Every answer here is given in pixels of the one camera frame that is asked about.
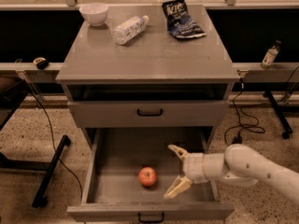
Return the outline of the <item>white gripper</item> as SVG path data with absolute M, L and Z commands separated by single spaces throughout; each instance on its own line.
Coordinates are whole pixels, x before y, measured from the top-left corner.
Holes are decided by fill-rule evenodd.
M 205 155 L 203 153 L 189 153 L 186 149 L 176 145 L 169 145 L 168 148 L 183 161 L 183 172 L 186 176 L 178 176 L 174 180 L 170 188 L 164 194 L 166 200 L 173 199 L 189 189 L 192 183 L 199 184 L 207 182 L 204 174 Z

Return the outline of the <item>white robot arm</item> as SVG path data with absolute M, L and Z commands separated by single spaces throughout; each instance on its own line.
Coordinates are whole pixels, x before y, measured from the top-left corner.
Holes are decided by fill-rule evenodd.
M 173 199 L 193 184 L 218 180 L 226 184 L 249 187 L 262 181 L 287 199 L 299 204 L 299 174 L 278 165 L 254 149 L 234 144 L 223 153 L 189 153 L 186 149 L 169 145 L 182 161 L 184 176 L 178 176 L 164 194 Z

